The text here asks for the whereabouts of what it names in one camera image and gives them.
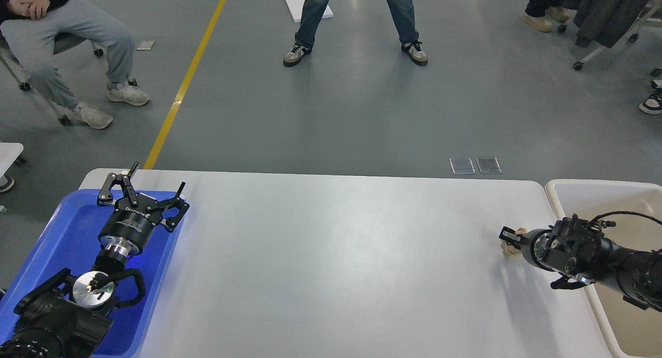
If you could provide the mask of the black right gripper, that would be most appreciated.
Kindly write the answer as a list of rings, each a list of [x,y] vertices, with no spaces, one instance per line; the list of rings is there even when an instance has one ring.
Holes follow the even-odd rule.
[[[546,254],[547,242],[552,229],[533,229],[525,234],[516,234],[516,229],[504,226],[499,233],[499,240],[513,245],[516,249],[520,249],[525,261],[532,266],[546,271],[554,271],[553,268],[547,266],[538,257],[540,250],[543,250],[543,255]]]

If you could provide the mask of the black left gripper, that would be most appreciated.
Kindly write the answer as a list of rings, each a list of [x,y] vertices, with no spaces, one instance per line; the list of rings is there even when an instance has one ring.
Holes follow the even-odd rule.
[[[97,196],[98,206],[111,205],[114,202],[111,189],[119,186],[122,190],[123,198],[114,203],[114,210],[101,229],[98,240],[102,249],[120,247],[120,254],[126,257],[142,254],[156,226],[161,225],[167,232],[172,233],[190,207],[182,196],[184,181],[180,183],[175,195],[165,200],[157,201],[152,196],[136,193],[131,177],[139,165],[139,162],[134,162],[126,174],[109,173]],[[165,217],[165,212],[172,209],[175,209],[176,213]]]

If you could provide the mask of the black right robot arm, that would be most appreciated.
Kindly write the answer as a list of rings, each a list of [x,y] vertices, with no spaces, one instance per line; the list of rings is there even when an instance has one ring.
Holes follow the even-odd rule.
[[[548,228],[524,232],[504,227],[499,240],[532,266],[558,273],[550,285],[554,290],[599,284],[637,308],[660,311],[660,250],[628,249],[607,238],[605,229],[615,227],[610,216],[612,212],[586,220],[572,215]]]

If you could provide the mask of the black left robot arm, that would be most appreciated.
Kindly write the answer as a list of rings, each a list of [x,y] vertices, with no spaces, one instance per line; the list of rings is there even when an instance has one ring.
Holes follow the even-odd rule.
[[[137,191],[137,165],[60,202],[2,292],[2,357],[131,357],[151,322],[189,209],[176,191]]]

